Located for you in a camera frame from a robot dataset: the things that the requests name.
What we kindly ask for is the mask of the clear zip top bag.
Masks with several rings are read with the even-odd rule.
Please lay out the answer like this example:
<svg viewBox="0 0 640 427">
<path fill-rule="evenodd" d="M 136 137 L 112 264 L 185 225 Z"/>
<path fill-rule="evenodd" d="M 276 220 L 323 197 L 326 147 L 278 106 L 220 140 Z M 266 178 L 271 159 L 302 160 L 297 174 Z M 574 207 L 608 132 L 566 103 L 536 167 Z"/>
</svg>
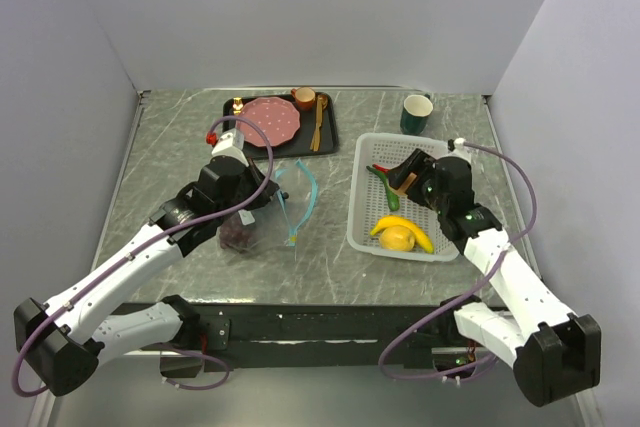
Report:
<svg viewBox="0 0 640 427">
<path fill-rule="evenodd" d="M 270 204 L 253 211 L 240 210 L 222 225 L 244 225 L 252 229 L 252 248 L 247 252 L 226 250 L 244 255 L 258 255 L 281 248 L 295 250 L 299 231 L 313 213 L 318 184 L 301 159 L 283 164 L 274 172 L 272 179 L 280 189 Z M 288 192 L 290 198 L 284 200 L 281 191 Z"/>
</svg>

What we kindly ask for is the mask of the yellow lemon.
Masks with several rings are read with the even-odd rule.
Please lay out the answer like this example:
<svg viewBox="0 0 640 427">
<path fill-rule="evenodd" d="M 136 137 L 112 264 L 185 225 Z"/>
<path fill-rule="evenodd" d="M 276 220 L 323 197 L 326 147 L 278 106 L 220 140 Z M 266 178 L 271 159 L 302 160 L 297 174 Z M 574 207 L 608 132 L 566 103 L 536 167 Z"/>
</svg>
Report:
<svg viewBox="0 0 640 427">
<path fill-rule="evenodd" d="M 385 228 L 379 236 L 379 244 L 385 250 L 409 252 L 415 246 L 415 235 L 404 226 L 396 225 Z"/>
</svg>

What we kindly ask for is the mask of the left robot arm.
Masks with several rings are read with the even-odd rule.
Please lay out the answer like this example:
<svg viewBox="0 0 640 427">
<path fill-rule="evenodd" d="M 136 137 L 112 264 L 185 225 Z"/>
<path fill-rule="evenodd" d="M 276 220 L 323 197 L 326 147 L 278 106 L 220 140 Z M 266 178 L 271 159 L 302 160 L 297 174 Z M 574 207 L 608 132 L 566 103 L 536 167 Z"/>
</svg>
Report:
<svg viewBox="0 0 640 427">
<path fill-rule="evenodd" d="M 191 346 L 200 335 L 199 315 L 178 295 L 137 313 L 115 309 L 148 280 L 214 238 L 240 210 L 268 205 L 279 191 L 273 171 L 261 171 L 243 154 L 216 154 L 197 180 L 164 202 L 109 260 L 45 302 L 28 298 L 13 313 L 18 358 L 12 388 L 24 364 L 42 390 L 67 395 L 104 364 L 153 344 Z"/>
</svg>

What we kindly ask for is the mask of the peach with green leaf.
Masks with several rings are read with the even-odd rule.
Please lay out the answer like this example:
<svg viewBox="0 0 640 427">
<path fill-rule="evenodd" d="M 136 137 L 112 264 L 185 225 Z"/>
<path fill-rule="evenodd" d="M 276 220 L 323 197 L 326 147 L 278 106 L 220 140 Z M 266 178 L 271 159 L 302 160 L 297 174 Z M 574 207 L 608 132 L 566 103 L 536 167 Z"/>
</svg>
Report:
<svg viewBox="0 0 640 427">
<path fill-rule="evenodd" d="M 401 185 L 395 189 L 396 193 L 399 196 L 407 196 L 407 191 L 415 183 L 416 179 L 417 179 L 416 174 L 409 173 L 405 178 L 405 180 L 401 183 Z"/>
</svg>

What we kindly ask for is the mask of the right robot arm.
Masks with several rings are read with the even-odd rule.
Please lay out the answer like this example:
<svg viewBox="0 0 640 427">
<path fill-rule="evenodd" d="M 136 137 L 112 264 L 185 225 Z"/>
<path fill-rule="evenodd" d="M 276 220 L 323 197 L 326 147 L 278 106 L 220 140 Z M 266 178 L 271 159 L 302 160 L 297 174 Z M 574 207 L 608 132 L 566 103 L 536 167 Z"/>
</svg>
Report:
<svg viewBox="0 0 640 427">
<path fill-rule="evenodd" d="M 481 273 L 467 292 L 408 327 L 378 364 L 410 335 L 443 315 L 439 337 L 449 345 L 469 339 L 507 364 L 524 397 L 542 407 L 594 388 L 601 380 L 602 332 L 590 315 L 561 302 L 520 256 L 496 216 L 476 202 L 467 141 L 436 159 L 415 150 L 388 173 L 390 187 L 434 211 L 445 237 Z"/>
</svg>

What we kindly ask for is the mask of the red grape bunch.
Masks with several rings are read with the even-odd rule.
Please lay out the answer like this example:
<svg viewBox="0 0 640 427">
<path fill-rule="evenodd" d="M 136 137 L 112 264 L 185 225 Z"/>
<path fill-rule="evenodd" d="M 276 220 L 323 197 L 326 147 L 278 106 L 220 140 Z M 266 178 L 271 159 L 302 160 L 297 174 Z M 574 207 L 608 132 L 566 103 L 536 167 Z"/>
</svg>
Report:
<svg viewBox="0 0 640 427">
<path fill-rule="evenodd" d="M 236 252 L 247 252 L 254 244 L 253 230 L 248 226 L 221 226 L 217 232 L 219 245 L 222 249 Z"/>
</svg>

